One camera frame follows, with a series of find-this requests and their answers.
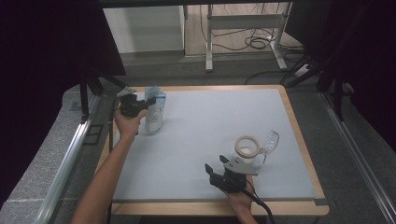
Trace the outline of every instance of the wall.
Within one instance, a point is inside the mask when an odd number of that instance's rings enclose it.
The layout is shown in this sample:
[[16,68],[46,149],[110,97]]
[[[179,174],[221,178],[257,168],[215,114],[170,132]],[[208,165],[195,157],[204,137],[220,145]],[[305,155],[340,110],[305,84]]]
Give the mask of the wall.
[[120,53],[184,49],[183,7],[105,8]]

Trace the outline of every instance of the gray floor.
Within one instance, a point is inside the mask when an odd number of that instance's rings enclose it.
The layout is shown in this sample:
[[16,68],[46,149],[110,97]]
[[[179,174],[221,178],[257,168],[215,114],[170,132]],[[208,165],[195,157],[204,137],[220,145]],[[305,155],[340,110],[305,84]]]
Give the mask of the gray floor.
[[[135,58],[122,55],[122,58],[127,77],[120,79],[131,86],[242,85],[253,74],[278,69],[272,53],[216,56],[212,73],[205,71],[203,57],[174,55]],[[277,84],[283,75],[265,73],[251,79],[248,84]],[[316,92],[317,80],[318,77],[312,77],[295,88],[287,89],[287,92],[330,206],[329,215],[321,217],[318,223],[388,223]],[[79,196],[93,175],[106,141],[109,106],[120,88],[105,80],[102,83],[105,93],[92,121],[93,125],[103,126],[99,142],[80,149],[50,223],[69,221]],[[80,111],[74,107],[78,102],[78,87],[64,94],[64,107],[34,162],[4,204],[0,223],[31,223],[34,220],[79,124]],[[395,202],[396,176],[392,171],[396,168],[396,154],[361,117],[348,98],[344,98],[343,110],[345,124],[376,177]],[[92,139],[86,138],[85,142],[92,142]],[[139,219],[113,216],[112,223],[138,223]],[[315,217],[276,217],[277,223],[313,223],[315,220]]]

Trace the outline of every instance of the hand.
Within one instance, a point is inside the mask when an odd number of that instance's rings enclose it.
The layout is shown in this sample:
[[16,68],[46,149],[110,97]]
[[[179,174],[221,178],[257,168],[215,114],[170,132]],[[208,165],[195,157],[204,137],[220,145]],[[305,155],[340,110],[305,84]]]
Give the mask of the hand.
[[133,140],[139,129],[140,120],[146,116],[146,113],[146,110],[141,110],[137,117],[128,118],[123,116],[120,111],[117,110],[115,118],[120,132],[120,139],[127,138]]
[[[247,183],[246,190],[253,194],[253,177],[251,175],[247,175],[247,181],[250,182],[251,185]],[[257,223],[250,210],[253,200],[251,200],[246,194],[242,192],[228,193],[224,191],[224,193],[227,195],[228,203],[241,223]]]

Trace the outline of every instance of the black curtain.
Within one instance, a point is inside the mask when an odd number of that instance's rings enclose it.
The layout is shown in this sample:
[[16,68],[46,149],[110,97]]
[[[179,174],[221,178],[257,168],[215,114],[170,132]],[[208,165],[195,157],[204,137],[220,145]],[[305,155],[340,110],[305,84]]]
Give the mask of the black curtain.
[[1,195],[3,203],[40,148],[63,94],[86,71],[125,75],[106,17],[94,2],[0,5]]

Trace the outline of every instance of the wooden table frame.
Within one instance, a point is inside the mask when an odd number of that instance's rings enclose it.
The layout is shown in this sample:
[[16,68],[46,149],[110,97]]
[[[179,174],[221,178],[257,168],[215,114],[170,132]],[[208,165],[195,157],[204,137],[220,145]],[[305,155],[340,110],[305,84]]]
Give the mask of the wooden table frame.
[[[143,87],[133,87],[138,91],[144,91]],[[288,113],[290,124],[294,130],[297,143],[303,155],[307,172],[312,181],[316,198],[314,200],[302,201],[281,201],[281,202],[265,202],[270,208],[274,216],[325,216],[329,213],[329,205],[323,189],[319,183],[315,167],[306,148],[300,127],[294,116],[289,97],[285,89],[280,85],[254,85],[254,86],[174,86],[161,87],[163,91],[222,91],[222,90],[255,90],[255,89],[277,89],[282,98],[283,105]],[[117,126],[114,125],[114,134],[117,132]],[[101,158],[98,162],[99,168],[108,156],[108,137],[102,151]],[[265,210],[257,204],[253,204],[251,212],[254,216],[265,216]],[[226,201],[213,202],[128,202],[113,203],[113,215],[139,215],[139,216],[234,216],[234,212]]]

